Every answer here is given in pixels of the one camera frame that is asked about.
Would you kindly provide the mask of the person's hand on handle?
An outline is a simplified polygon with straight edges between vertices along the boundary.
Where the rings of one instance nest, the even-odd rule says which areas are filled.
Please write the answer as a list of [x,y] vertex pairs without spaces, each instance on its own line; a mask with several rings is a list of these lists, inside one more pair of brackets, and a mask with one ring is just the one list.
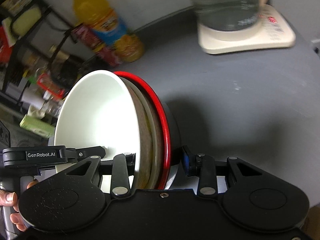
[[1,186],[1,208],[3,209],[3,207],[12,207],[15,210],[14,213],[9,213],[10,222],[5,221],[6,216],[4,215],[4,213],[1,213],[4,219],[5,229],[7,229],[6,225],[10,224],[17,230],[25,232],[25,230],[27,230],[28,227],[25,225],[25,222],[21,214],[19,213],[18,196],[16,192],[6,191],[4,187]]

